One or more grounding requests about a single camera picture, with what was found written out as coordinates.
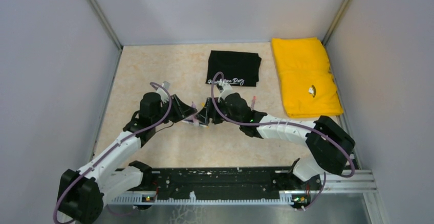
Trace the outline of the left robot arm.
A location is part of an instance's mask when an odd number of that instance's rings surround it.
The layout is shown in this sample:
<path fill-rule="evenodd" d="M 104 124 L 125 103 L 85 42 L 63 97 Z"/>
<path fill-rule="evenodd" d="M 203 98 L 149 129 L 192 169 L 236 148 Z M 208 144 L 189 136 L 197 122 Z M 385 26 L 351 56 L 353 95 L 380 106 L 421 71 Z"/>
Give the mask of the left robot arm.
<path fill-rule="evenodd" d="M 154 177 L 148 165 L 132 162 L 121 171 L 118 167 L 156 134 L 157 126 L 180 122 L 196 112 L 176 95 L 163 91 L 143 95 L 138 111 L 108 148 L 78 170 L 63 173 L 53 213 L 55 223 L 59 223 L 59 212 L 72 221 L 93 223 L 107 204 L 127 190 L 149 189 Z"/>

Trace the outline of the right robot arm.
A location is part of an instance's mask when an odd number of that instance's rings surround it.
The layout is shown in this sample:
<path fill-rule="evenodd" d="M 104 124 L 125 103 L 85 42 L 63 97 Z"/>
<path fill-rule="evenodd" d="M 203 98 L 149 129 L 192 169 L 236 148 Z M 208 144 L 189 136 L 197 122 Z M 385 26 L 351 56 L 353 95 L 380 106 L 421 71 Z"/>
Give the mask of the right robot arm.
<path fill-rule="evenodd" d="M 289 185 L 294 189 L 302 189 L 310 178 L 325 172 L 343 175 L 346 166 L 351 170 L 347 177 L 355 172 L 350 158 L 355 141 L 328 116 L 305 121 L 277 118 L 252 109 L 234 93 L 224 99 L 207 98 L 195 118 L 204 125 L 231 122 L 249 137 L 280 139 L 307 148 L 310 155 L 297 159 L 288 175 Z"/>

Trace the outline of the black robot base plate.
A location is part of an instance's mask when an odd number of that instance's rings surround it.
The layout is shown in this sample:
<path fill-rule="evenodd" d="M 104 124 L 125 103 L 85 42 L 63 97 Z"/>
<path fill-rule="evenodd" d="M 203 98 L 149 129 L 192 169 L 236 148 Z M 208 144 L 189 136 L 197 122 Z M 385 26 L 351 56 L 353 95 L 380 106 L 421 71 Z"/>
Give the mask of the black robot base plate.
<path fill-rule="evenodd" d="M 144 193 L 143 200 L 184 202 L 204 200 L 209 203 L 286 200 L 284 192 L 298 194 L 321 188 L 314 176 L 303 182 L 284 167 L 154 168 L 139 186 L 128 193 Z"/>

